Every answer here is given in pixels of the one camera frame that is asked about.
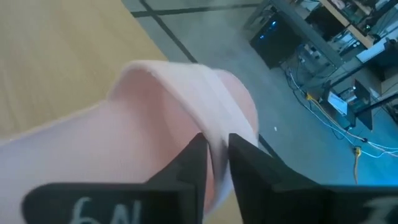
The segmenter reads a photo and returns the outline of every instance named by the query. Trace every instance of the gray floor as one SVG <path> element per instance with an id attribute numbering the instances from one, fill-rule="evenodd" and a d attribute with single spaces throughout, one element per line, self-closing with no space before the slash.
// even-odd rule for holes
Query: gray floor
<path id="1" fill-rule="evenodd" d="M 147 0 L 156 10 L 256 2 L 259 0 Z M 132 12 L 145 10 L 137 0 L 123 0 L 123 3 Z M 199 63 L 229 70 L 244 83 L 256 102 L 261 134 L 289 166 L 319 183 L 354 184 L 354 157 L 350 144 L 337 140 L 328 127 L 301 107 L 287 86 L 282 70 L 269 70 L 240 34 L 243 23 L 253 10 L 250 7 L 160 18 Z M 137 20 L 170 61 L 189 62 L 153 18 L 140 17 Z M 373 89 L 378 89 L 369 74 L 356 76 L 368 82 Z M 382 110 L 375 115 L 374 125 L 372 133 L 362 124 L 352 132 L 361 133 L 379 144 L 398 147 L 397 126 L 386 112 Z M 379 154 L 367 146 L 363 150 Z M 359 160 L 359 183 L 398 184 L 397 168 L 398 158 L 387 155 L 374 159 L 362 155 Z"/>

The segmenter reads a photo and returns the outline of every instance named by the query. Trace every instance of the pink cloth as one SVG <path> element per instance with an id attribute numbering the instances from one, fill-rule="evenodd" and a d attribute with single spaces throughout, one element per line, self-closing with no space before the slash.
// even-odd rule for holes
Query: pink cloth
<path id="1" fill-rule="evenodd" d="M 51 182 L 145 182 L 200 132 L 209 142 L 205 211 L 233 188 L 228 134 L 257 146 L 257 112 L 232 74 L 204 65 L 130 63 L 107 99 L 0 147 L 0 221 L 23 223 L 30 190 Z"/>

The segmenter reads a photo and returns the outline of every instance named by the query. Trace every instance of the printed number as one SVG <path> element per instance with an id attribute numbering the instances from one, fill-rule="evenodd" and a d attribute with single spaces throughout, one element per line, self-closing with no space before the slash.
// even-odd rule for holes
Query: printed number
<path id="1" fill-rule="evenodd" d="M 81 211 L 86 202 L 90 202 L 91 198 L 82 197 L 73 206 L 72 220 L 69 224 L 101 224 L 99 221 L 90 217 L 81 217 Z M 139 224 L 141 213 L 141 201 L 134 201 L 132 206 L 132 218 L 129 222 L 129 215 L 125 205 L 117 204 L 113 210 L 113 216 L 110 224 Z"/>

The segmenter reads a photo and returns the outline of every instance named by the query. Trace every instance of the white cable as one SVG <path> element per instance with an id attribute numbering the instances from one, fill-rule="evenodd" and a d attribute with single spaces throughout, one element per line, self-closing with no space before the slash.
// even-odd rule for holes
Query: white cable
<path id="1" fill-rule="evenodd" d="M 382 152 L 388 153 L 388 154 L 390 154 L 390 155 L 392 155 L 392 156 L 394 156 L 394 157 L 398 157 L 398 155 L 395 155 L 395 154 L 394 154 L 394 153 L 397 153 L 398 151 L 389 152 L 389 151 L 386 151 L 385 149 L 383 149 L 383 148 L 381 148 L 381 147 L 375 146 L 375 145 L 372 144 L 372 143 L 369 143 L 369 145 L 372 146 L 373 148 L 377 149 L 377 150 L 380 150 L 380 151 L 382 151 Z"/>
<path id="2" fill-rule="evenodd" d="M 382 145 L 376 144 L 374 142 L 368 142 L 368 143 L 369 144 L 373 144 L 375 146 L 379 146 L 379 147 L 384 148 L 384 149 L 398 150 L 398 147 L 386 147 L 386 146 L 382 146 Z"/>
<path id="3" fill-rule="evenodd" d="M 322 113 L 326 118 L 328 118 L 329 121 L 331 121 L 337 128 L 340 128 L 340 130 L 342 130 L 344 133 L 350 135 L 351 137 L 354 137 L 354 138 L 359 139 L 359 140 L 361 140 L 361 141 L 363 140 L 363 138 L 361 138 L 361 137 L 359 137 L 359 136 L 356 136 L 355 134 L 351 134 L 349 131 L 344 130 L 341 126 L 339 126 L 339 125 L 336 123 L 336 121 L 334 121 L 334 120 L 322 109 L 322 107 L 321 107 L 319 104 L 317 104 L 314 100 L 310 100 L 310 102 L 313 103 L 313 104 L 315 105 L 315 107 L 317 107 L 318 110 L 321 111 L 321 113 Z"/>
<path id="4" fill-rule="evenodd" d="M 344 136 L 344 138 L 346 138 L 347 141 L 348 141 L 349 143 L 351 143 L 352 145 L 354 145 L 354 143 L 353 143 L 345 134 L 343 134 L 340 130 L 338 130 L 338 129 L 332 127 L 332 126 L 330 126 L 329 124 L 326 124 L 326 122 L 324 122 L 324 121 L 323 121 L 317 114 L 315 114 L 310 108 L 308 108 L 308 107 L 305 106 L 305 105 L 304 105 L 304 107 L 306 107 L 306 109 L 308 109 L 309 112 L 311 112 L 311 114 L 313 114 L 315 117 L 317 117 L 324 125 L 326 125 L 326 126 L 328 126 L 329 128 L 331 128 L 331 129 L 337 131 L 337 132 L 340 133 L 342 136 Z"/>
<path id="5" fill-rule="evenodd" d="M 394 151 L 394 152 L 383 152 L 382 154 L 380 154 L 380 155 L 378 155 L 378 156 L 370 155 L 370 154 L 368 154 L 367 152 L 364 152 L 363 150 L 362 150 L 362 152 L 365 153 L 365 154 L 368 155 L 368 156 L 371 156 L 371 157 L 373 157 L 373 158 L 378 159 L 378 158 L 384 156 L 385 154 L 393 154 L 393 153 L 397 153 L 398 151 Z"/>
<path id="6" fill-rule="evenodd" d="M 297 89 L 300 90 L 302 93 L 304 93 L 304 91 L 297 85 L 296 81 L 294 80 L 292 70 L 290 68 L 289 68 L 289 75 L 290 75 L 290 77 L 292 77 L 292 81 L 293 81 L 294 85 L 297 87 Z"/>
<path id="7" fill-rule="evenodd" d="M 297 83 L 296 83 L 296 81 L 294 80 L 294 78 L 293 78 L 293 75 L 292 75 L 292 70 L 289 68 L 289 75 L 290 75 L 290 77 L 292 78 L 292 81 L 293 81 L 293 83 L 294 83 L 294 85 L 297 87 L 297 89 L 298 90 L 300 90 L 302 93 L 304 93 L 305 94 L 305 92 L 297 85 Z M 340 133 L 344 138 L 346 138 L 347 139 L 347 141 L 349 142 L 349 143 L 351 143 L 352 145 L 354 145 L 354 143 L 345 135 L 345 134 L 343 134 L 340 130 L 338 130 L 338 129 L 336 129 L 336 128 L 334 128 L 334 127 L 332 127 L 332 126 L 330 126 L 329 124 L 326 124 L 326 122 L 324 122 L 317 114 L 315 114 L 309 107 L 307 107 L 307 106 L 305 106 L 305 105 L 303 105 L 307 110 L 309 110 L 309 112 L 311 112 L 311 114 L 313 114 L 315 117 L 317 117 L 324 125 L 326 125 L 326 126 L 328 126 L 329 128 L 331 128 L 331 129 L 333 129 L 333 130 L 335 130 L 335 131 L 337 131 L 338 133 Z M 391 148 L 391 147 L 385 147 L 385 146 L 381 146 L 381 145 L 379 145 L 379 144 L 376 144 L 376 143 L 373 143 L 373 142 L 368 142 L 370 145 L 374 145 L 374 146 L 379 146 L 379 147 L 383 147 L 383 148 L 385 148 L 385 149 L 398 149 L 398 148 Z M 368 156 L 370 156 L 370 157 L 373 157 L 373 158 L 380 158 L 380 157 L 382 157 L 383 155 L 385 155 L 385 154 L 394 154 L 394 153 L 397 153 L 398 151 L 394 151 L 394 152 L 383 152 L 382 154 L 380 154 L 380 155 L 378 155 L 378 156 L 374 156 L 374 155 L 372 155 L 372 154 L 370 154 L 370 153 L 367 153 L 367 152 L 365 152 L 365 151 L 363 151 L 362 150 L 362 152 L 365 154 L 365 155 L 368 155 Z"/>

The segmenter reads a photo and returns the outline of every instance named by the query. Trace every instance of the wooden table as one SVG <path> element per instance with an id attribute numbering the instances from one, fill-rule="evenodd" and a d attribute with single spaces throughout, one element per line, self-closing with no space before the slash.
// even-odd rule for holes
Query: wooden table
<path id="1" fill-rule="evenodd" d="M 0 1 L 0 139 L 99 102 L 137 59 L 166 58 L 120 0 Z"/>
<path id="2" fill-rule="evenodd" d="M 332 13 L 336 19 L 338 19 L 343 26 L 347 27 L 349 30 L 366 48 L 371 48 L 373 46 L 374 39 L 370 36 L 363 35 L 355 26 L 351 25 L 350 21 L 342 15 L 342 13 L 337 10 L 329 0 L 319 0 L 323 6 L 325 6 L 330 13 Z"/>

